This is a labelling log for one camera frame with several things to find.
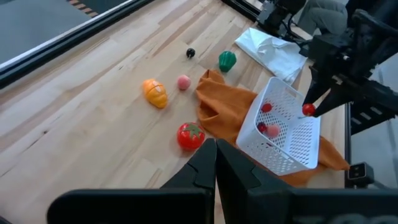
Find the white plastic basket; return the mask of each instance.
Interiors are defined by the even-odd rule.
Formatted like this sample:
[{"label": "white plastic basket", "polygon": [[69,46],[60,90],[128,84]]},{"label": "white plastic basket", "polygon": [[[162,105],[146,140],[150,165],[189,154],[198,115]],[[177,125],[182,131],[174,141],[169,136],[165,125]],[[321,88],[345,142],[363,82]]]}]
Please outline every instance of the white plastic basket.
[{"label": "white plastic basket", "polygon": [[[320,118],[302,118],[303,101],[303,95],[297,90],[272,77],[250,106],[236,144],[277,175],[316,168]],[[261,111],[265,103],[272,105],[268,113]],[[260,122],[278,124],[279,135],[268,138],[261,134],[257,129]]]}]

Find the black ball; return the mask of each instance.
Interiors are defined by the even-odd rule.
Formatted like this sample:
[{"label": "black ball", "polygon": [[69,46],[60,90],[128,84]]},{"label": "black ball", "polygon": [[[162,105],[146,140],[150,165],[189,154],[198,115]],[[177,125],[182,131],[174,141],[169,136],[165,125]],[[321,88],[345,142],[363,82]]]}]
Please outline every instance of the black ball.
[{"label": "black ball", "polygon": [[193,50],[193,49],[188,49],[188,50],[187,50],[187,57],[188,57],[188,58],[192,58],[193,56],[195,56],[195,50]]}]

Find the red cherry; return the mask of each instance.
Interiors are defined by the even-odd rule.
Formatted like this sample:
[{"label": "red cherry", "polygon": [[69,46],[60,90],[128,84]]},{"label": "red cherry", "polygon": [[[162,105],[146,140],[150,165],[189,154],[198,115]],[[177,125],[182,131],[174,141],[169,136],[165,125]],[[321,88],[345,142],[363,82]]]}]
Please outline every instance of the red cherry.
[{"label": "red cherry", "polygon": [[264,113],[268,113],[272,110],[272,105],[270,103],[266,103],[261,107],[261,111]]},{"label": "red cherry", "polygon": [[315,114],[315,106],[311,103],[307,103],[303,105],[303,114],[305,116],[313,116]]},{"label": "red cherry", "polygon": [[267,131],[267,126],[266,124],[264,124],[264,122],[260,122],[259,124],[257,124],[257,129],[261,132],[264,133]]}]

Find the orange cloth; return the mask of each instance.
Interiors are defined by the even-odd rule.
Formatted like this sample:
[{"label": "orange cloth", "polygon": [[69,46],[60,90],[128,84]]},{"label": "orange cloth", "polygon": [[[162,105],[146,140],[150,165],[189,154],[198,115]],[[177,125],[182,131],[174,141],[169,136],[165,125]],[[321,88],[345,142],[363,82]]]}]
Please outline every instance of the orange cloth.
[{"label": "orange cloth", "polygon": [[[235,144],[244,118],[257,94],[226,85],[224,78],[218,72],[211,70],[200,78],[196,93],[200,101],[197,115],[201,125],[214,137]],[[280,178],[290,185],[300,186],[327,167],[334,170],[349,169],[348,163],[335,147],[321,137],[317,168]]]}]

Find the orange toy bread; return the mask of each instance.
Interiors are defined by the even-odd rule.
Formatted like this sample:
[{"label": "orange toy bread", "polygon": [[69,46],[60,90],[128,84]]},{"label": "orange toy bread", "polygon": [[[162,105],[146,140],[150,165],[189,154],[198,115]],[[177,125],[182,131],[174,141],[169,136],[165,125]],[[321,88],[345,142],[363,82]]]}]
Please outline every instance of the orange toy bread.
[{"label": "orange toy bread", "polygon": [[152,103],[157,108],[165,108],[167,105],[166,89],[162,84],[157,82],[154,78],[145,80],[142,83],[144,88],[144,96],[149,103]]}]

